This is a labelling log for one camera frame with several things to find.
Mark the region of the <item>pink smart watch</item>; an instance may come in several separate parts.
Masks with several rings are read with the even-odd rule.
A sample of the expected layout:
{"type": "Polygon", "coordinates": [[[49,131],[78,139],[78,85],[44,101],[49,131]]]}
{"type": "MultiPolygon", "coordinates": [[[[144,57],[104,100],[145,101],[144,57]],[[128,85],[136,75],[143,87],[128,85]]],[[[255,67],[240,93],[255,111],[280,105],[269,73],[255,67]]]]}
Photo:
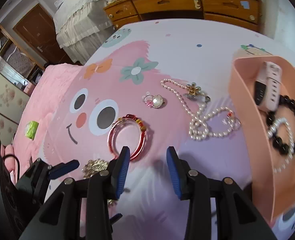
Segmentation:
{"type": "Polygon", "coordinates": [[[254,101],[264,112],[276,111],[279,104],[282,68],[265,61],[254,84],[254,101]]]}

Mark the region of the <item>gold flower brooch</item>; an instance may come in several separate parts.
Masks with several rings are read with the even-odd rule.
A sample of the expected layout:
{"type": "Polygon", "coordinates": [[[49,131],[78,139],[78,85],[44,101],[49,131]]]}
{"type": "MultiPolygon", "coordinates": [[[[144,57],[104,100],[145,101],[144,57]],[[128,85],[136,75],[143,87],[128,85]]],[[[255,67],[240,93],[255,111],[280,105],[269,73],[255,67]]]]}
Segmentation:
{"type": "Polygon", "coordinates": [[[192,82],[191,84],[187,84],[185,87],[187,93],[184,94],[186,98],[192,101],[198,101],[199,97],[204,98],[205,103],[209,103],[211,98],[208,94],[201,89],[200,86],[197,86],[196,83],[192,82]]]}

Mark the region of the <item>green packet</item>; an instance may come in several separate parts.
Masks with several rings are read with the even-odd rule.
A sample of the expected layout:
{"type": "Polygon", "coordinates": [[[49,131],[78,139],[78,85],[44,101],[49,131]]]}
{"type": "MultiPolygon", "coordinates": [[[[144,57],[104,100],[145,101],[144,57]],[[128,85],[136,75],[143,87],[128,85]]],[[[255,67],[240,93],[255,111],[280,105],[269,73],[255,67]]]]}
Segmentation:
{"type": "Polygon", "coordinates": [[[27,138],[34,140],[38,126],[39,123],[36,121],[28,122],[28,124],[25,127],[24,135],[27,138]]]}

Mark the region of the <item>pink quilt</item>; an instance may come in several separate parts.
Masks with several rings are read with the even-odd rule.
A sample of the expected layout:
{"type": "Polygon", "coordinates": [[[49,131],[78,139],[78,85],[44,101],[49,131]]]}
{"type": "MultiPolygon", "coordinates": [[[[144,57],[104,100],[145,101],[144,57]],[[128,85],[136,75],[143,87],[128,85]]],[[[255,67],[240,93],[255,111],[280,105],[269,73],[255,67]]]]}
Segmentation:
{"type": "Polygon", "coordinates": [[[13,142],[5,147],[7,157],[5,166],[18,179],[29,168],[29,162],[35,161],[49,124],[60,101],[68,90],[82,66],[57,64],[48,66],[23,111],[13,142]],[[24,135],[25,127],[30,121],[36,121],[39,126],[34,140],[24,135]]]}

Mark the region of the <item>cartoon monster tablecloth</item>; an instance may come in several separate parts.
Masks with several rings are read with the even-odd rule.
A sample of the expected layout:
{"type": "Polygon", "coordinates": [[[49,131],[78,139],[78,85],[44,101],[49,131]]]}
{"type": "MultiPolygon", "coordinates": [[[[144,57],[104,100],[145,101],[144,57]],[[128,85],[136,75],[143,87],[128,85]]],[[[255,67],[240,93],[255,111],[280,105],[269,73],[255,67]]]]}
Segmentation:
{"type": "Polygon", "coordinates": [[[252,179],[248,145],[240,128],[223,139],[188,136],[190,117],[178,95],[195,82],[210,96],[208,114],[234,109],[228,94],[233,61],[252,81],[258,57],[279,56],[295,68],[295,53],[274,40],[231,24],[167,19],[128,24],[88,60],[54,113],[40,150],[51,164],[76,159],[111,160],[112,124],[133,114],[147,127],[143,151],[131,161],[125,192],[110,208],[122,219],[114,239],[182,239],[188,203],[176,197],[166,166],[175,147],[190,166],[213,179],[230,176],[240,186],[252,179]]]}

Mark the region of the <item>brown wooden door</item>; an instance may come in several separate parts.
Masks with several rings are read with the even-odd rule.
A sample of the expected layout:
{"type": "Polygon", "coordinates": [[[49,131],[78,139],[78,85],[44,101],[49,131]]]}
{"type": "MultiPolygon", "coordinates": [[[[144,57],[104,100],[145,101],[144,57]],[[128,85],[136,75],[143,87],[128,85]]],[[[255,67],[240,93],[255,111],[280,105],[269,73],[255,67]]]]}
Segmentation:
{"type": "Polygon", "coordinates": [[[52,17],[40,4],[28,11],[13,30],[48,64],[73,63],[56,40],[52,17]]]}

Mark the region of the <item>white lace cover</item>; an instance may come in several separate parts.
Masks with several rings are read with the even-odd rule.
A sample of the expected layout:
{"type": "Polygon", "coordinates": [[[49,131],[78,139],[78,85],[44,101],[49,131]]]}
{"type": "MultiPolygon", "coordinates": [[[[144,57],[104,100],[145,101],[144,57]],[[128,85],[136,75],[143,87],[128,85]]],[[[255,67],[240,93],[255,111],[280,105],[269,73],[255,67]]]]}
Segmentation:
{"type": "Polygon", "coordinates": [[[110,0],[64,0],[54,15],[56,40],[73,63],[86,63],[112,35],[104,12],[110,0]]]}

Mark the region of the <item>wooden desk with drawers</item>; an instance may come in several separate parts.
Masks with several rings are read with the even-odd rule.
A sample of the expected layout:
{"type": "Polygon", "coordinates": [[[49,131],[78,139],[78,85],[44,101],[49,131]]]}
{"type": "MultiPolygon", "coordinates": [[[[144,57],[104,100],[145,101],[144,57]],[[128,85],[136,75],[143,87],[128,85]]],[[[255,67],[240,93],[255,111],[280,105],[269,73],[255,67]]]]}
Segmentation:
{"type": "Polygon", "coordinates": [[[191,18],[260,30],[260,0],[119,0],[104,12],[116,29],[128,23],[191,18]]]}

